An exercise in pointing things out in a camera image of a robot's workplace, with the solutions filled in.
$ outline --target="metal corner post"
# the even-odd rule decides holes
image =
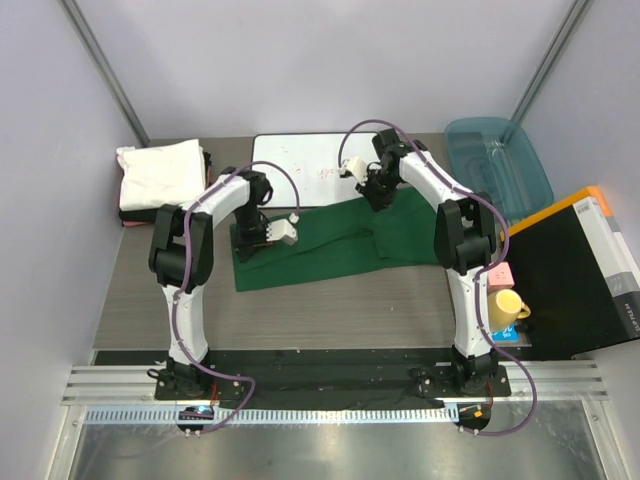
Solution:
[[[592,0],[574,0],[571,4],[571,7],[567,11],[567,14],[558,28],[558,31],[553,37],[549,48],[545,52],[536,73],[533,75],[527,89],[518,102],[518,106],[511,116],[511,121],[513,123],[520,125],[524,121],[527,113],[529,113],[529,110],[533,105],[533,102],[540,93],[542,86],[549,77],[553,67],[558,63],[562,52],[569,43],[569,40],[576,31],[578,25],[580,25],[580,22],[587,13],[591,3]]]
[[[122,111],[122,114],[125,116],[127,123],[129,123],[129,126],[133,130],[138,141],[143,147],[148,146],[149,137],[147,132],[145,132],[142,122],[140,122],[131,102],[127,98],[118,77],[116,77],[113,72],[107,57],[100,48],[100,44],[91,31],[91,28],[89,27],[87,20],[84,18],[80,7],[78,7],[76,0],[58,0],[58,3],[66,13],[69,22],[73,25],[78,37],[80,37],[80,40],[87,49],[94,65],[100,72],[100,76],[104,80],[105,85],[111,92],[111,95],[118,104],[120,111]]]

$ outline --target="blue plastic bin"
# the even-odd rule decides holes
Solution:
[[[445,129],[454,176],[487,192],[509,224],[553,203],[553,192],[527,134],[504,118],[467,118]]]

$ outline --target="white wall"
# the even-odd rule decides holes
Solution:
[[[134,137],[57,2],[0,2],[0,476],[42,479],[121,237],[114,149]]]
[[[570,0],[79,0],[151,138],[509,117]]]
[[[524,122],[557,199],[605,193],[640,261],[640,3],[596,1]],[[640,444],[640,342],[594,353],[625,445]],[[629,449],[640,478],[640,458]]]

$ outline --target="wooden tabletop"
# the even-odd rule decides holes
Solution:
[[[421,134],[448,169],[444,137]],[[159,141],[155,145],[177,142]],[[214,172],[251,161],[252,138],[203,139]],[[214,233],[204,326],[217,349],[448,347],[455,325],[439,266],[391,268],[287,287],[235,291],[228,226]],[[95,340],[97,349],[167,349],[167,307],[147,260],[152,226],[128,228]]]

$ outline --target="green cloth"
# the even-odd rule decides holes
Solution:
[[[235,227],[231,226],[232,238]],[[435,227],[435,212],[414,188],[398,190],[391,207],[378,213],[364,198],[309,210],[300,214],[294,245],[278,242],[245,263],[233,253],[236,290],[437,264],[433,251]]]

